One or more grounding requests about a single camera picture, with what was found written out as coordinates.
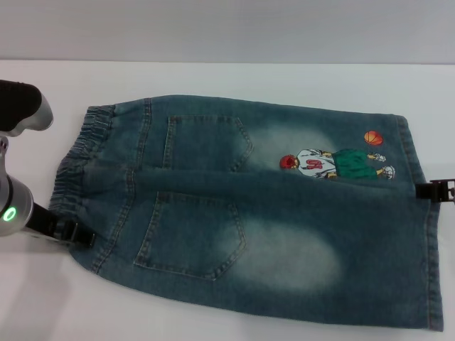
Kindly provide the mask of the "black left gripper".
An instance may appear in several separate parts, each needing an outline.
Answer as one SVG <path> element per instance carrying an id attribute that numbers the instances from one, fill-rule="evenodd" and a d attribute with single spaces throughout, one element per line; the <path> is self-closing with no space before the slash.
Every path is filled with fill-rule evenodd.
<path id="1" fill-rule="evenodd" d="M 50 210 L 34 203 L 24 231 L 33 237 L 42 237 L 60 243 L 71 243 L 91 248 L 95 233 L 84 224 L 59 217 Z"/>

